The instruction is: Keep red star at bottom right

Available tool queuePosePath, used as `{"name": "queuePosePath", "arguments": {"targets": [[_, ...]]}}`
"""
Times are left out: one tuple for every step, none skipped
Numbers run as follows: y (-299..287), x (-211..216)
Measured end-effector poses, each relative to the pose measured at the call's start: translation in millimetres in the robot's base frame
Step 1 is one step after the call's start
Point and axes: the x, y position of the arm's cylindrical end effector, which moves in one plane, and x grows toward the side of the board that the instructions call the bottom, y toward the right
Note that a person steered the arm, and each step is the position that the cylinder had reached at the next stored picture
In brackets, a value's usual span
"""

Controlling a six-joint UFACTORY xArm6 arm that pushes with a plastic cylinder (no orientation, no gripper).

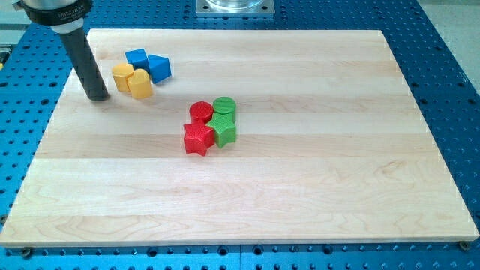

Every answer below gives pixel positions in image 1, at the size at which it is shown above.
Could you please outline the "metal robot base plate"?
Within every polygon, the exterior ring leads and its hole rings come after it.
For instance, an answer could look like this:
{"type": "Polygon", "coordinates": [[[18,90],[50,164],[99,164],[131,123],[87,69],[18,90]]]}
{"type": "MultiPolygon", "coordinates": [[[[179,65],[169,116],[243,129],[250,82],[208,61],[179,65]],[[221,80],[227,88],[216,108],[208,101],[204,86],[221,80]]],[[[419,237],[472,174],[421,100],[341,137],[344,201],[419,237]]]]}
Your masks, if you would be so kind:
{"type": "Polygon", "coordinates": [[[275,15],[274,0],[195,0],[198,17],[272,17],[275,15]]]}

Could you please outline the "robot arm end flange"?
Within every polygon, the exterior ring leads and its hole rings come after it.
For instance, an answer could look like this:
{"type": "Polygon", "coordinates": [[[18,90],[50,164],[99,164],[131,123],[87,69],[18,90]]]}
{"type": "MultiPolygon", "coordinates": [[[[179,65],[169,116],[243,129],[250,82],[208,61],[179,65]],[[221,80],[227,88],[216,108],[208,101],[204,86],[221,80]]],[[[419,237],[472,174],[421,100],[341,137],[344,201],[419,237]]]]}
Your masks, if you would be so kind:
{"type": "Polygon", "coordinates": [[[13,0],[16,11],[23,10],[33,22],[49,26],[57,34],[81,29],[92,9],[92,0],[13,0]]]}

